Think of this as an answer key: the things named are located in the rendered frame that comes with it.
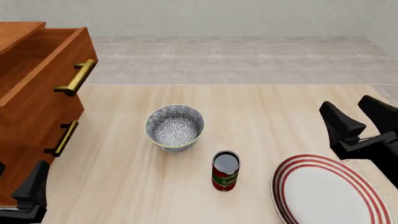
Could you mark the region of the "closed wooden drawer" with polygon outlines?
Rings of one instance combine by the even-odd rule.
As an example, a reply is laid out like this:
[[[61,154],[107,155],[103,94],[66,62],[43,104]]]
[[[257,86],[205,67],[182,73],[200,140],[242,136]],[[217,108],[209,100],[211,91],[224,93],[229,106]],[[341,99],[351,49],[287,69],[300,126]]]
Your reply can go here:
[[[18,123],[0,128],[0,162],[45,160],[51,163],[56,157],[45,154],[44,149],[54,148],[65,132],[60,125],[78,121],[83,111],[78,96],[64,95],[44,104],[38,112],[26,111]]]

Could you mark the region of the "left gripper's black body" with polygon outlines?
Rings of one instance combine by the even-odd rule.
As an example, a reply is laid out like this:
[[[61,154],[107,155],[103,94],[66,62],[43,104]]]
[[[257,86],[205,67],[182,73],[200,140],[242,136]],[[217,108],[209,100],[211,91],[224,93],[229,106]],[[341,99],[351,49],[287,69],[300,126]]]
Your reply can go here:
[[[0,207],[0,224],[41,224],[47,203],[31,208]]]

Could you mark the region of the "open wooden drawer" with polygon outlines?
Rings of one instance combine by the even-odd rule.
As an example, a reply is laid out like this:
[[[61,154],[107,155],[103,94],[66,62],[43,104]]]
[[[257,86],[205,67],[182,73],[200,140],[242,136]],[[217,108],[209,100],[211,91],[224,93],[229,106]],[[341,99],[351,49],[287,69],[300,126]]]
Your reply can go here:
[[[55,86],[68,85],[76,63],[98,63],[88,29],[41,28],[0,56],[0,107],[19,110],[59,100]]]

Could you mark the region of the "wooden cabinet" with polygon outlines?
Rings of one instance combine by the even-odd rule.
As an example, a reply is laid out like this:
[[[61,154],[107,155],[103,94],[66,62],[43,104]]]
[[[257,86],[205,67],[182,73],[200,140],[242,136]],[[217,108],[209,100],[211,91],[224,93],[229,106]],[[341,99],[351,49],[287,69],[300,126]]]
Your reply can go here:
[[[0,56],[41,28],[48,27],[46,27],[44,22],[0,22]],[[14,123],[18,123],[26,111],[38,112],[47,103],[49,101],[42,102],[38,107],[25,110],[19,110],[13,106],[10,108],[0,107],[0,128],[8,128]],[[0,177],[0,206],[13,206],[16,204],[11,194],[29,176],[39,161],[45,160],[13,162],[11,164],[2,162],[6,169]]]

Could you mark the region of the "red tomato sauce tin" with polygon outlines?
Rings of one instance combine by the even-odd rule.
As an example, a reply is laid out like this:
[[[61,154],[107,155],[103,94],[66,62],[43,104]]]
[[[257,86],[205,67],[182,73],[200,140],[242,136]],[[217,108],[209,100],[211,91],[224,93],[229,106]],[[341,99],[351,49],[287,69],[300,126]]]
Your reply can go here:
[[[220,151],[212,160],[211,181],[216,190],[229,192],[236,186],[241,161],[233,151]]]

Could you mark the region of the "white plate with red rings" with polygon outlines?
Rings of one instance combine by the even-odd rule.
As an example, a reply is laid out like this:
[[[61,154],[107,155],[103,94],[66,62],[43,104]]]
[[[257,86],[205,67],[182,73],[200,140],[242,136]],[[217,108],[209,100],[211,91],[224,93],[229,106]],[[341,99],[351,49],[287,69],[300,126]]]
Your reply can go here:
[[[283,224],[394,224],[376,189],[346,164],[318,154],[283,160],[271,177]]]

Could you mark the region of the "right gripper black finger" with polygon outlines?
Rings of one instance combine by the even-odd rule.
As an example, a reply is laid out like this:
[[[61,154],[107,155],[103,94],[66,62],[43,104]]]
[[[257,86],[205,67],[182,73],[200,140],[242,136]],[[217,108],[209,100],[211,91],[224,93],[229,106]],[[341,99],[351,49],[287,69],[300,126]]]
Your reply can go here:
[[[360,140],[365,124],[351,119],[329,101],[322,103],[319,112],[326,125],[331,149],[337,149],[340,141],[352,143]]]
[[[396,138],[398,138],[398,108],[369,95],[364,95],[358,102],[358,106],[372,121],[380,134],[394,132]]]

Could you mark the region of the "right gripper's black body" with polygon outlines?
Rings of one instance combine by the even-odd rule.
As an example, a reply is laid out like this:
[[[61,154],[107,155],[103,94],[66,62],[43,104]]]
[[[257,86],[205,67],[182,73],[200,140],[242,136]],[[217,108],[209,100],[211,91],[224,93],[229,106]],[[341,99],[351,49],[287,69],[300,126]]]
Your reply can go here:
[[[370,160],[398,189],[398,135],[388,132],[372,138],[330,137],[330,148],[340,160]]]

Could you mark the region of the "patterned grey bowl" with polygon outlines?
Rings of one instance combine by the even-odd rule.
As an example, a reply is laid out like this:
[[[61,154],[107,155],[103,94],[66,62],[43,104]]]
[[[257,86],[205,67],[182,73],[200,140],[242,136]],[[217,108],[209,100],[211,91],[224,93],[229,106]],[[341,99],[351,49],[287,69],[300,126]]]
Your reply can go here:
[[[149,115],[146,134],[160,149],[182,152],[197,143],[204,127],[204,119],[195,108],[173,104],[163,106]]]

